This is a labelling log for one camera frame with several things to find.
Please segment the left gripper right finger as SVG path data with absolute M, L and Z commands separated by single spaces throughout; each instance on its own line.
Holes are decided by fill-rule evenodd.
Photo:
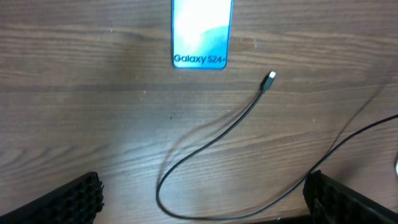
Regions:
M 320 224 L 397 224 L 397 213 L 316 171 L 303 188 L 312 222 Z

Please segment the Samsung Galaxy smartphone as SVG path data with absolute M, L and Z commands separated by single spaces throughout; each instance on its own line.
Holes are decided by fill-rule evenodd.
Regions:
M 228 62 L 233 0 L 172 0 L 172 64 L 222 70 Z

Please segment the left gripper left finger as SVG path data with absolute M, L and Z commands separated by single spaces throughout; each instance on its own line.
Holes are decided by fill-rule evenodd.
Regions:
M 79 178 L 1 215 L 3 224 L 92 224 L 102 211 L 103 182 L 96 172 Z

